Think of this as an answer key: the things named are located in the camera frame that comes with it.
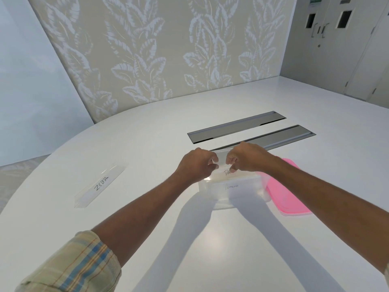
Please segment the plaid shirt left sleeve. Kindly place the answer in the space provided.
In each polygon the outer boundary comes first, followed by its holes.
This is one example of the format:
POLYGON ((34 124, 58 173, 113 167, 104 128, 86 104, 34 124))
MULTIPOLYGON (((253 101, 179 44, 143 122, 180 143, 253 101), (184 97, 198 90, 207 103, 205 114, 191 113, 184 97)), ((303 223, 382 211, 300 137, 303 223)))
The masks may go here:
POLYGON ((92 231, 78 232, 27 276, 14 292, 114 292, 122 270, 92 231))

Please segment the grey double door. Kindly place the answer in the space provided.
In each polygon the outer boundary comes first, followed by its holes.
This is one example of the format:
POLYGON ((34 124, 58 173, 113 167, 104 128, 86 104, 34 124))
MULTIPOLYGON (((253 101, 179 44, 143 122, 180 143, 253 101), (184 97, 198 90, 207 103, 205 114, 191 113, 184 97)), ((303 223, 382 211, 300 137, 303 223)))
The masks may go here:
POLYGON ((362 61, 380 23, 389 18, 389 0, 322 0, 312 6, 309 1, 296 2, 280 75, 367 101, 386 63, 362 61))

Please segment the person's left forearm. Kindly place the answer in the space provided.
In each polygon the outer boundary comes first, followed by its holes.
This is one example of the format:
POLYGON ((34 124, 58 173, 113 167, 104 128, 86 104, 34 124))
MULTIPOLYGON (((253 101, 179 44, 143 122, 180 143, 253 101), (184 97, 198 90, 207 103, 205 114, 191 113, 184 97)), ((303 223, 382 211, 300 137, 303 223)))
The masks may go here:
POLYGON ((92 228, 123 267, 149 237, 164 214, 199 179, 174 172, 147 193, 131 201, 92 228))

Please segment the person's right forearm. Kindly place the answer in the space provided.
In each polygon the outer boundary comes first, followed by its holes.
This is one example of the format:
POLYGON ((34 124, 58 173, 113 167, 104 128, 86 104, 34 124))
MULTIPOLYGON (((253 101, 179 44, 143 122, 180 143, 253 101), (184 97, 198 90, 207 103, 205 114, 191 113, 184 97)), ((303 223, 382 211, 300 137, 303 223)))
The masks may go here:
POLYGON ((389 212, 279 157, 267 173, 293 193, 345 244, 382 274, 389 265, 389 212))

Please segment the clear plastic container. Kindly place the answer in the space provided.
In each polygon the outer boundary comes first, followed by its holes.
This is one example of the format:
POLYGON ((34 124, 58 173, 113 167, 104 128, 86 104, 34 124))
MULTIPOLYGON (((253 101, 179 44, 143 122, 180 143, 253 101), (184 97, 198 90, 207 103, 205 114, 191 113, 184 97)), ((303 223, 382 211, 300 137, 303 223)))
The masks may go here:
POLYGON ((270 176, 262 172, 231 173, 228 168, 220 168, 198 182, 198 186, 213 203, 213 210, 225 210, 234 208, 234 201, 240 198, 260 197, 269 202, 271 198, 266 190, 269 181, 270 176))

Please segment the person's right hand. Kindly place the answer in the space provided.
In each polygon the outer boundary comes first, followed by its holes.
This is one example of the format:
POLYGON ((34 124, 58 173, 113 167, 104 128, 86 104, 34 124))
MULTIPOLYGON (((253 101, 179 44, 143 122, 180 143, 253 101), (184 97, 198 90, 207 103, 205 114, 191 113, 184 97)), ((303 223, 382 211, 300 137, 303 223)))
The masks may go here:
POLYGON ((240 142, 228 153, 226 164, 239 163, 240 171, 269 173, 279 160, 256 144, 240 142))

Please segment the pink plastic lid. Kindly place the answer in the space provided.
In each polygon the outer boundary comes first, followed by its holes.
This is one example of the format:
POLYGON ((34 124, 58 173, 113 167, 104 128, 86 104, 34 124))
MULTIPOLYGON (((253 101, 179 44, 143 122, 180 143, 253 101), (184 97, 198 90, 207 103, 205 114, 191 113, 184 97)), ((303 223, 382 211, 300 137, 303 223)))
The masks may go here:
POLYGON ((312 212, 284 185, 273 177, 266 183, 266 191, 275 207, 284 216, 304 216, 312 212))

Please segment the person's left hand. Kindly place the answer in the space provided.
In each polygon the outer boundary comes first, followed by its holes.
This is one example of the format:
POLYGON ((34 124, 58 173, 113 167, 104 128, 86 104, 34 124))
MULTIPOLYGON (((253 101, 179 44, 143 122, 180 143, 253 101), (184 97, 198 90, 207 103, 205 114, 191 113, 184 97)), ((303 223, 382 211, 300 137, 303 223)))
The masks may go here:
POLYGON ((210 177, 211 174, 207 174, 207 165, 216 162, 218 157, 214 152, 196 148, 184 155, 174 175, 185 184, 192 185, 210 177))

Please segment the clear acrylic name sign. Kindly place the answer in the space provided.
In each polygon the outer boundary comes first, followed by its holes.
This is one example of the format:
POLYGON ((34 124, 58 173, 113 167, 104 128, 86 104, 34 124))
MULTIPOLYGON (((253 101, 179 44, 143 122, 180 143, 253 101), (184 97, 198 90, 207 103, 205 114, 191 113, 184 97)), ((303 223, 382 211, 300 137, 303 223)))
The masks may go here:
POLYGON ((90 205, 125 169, 124 163, 110 164, 102 173, 84 187, 74 199, 74 208, 83 209, 90 205))
POLYGON ((261 178, 220 181, 208 187, 208 192, 217 201, 251 196, 262 190, 261 178))
POLYGON ((218 157, 218 162, 216 162, 218 168, 214 170, 210 175, 209 177, 210 181, 224 181, 224 180, 231 180, 240 177, 241 174, 238 173, 238 171, 231 173, 230 171, 231 165, 226 164, 227 155, 231 150, 232 148, 213 150, 213 152, 218 157))

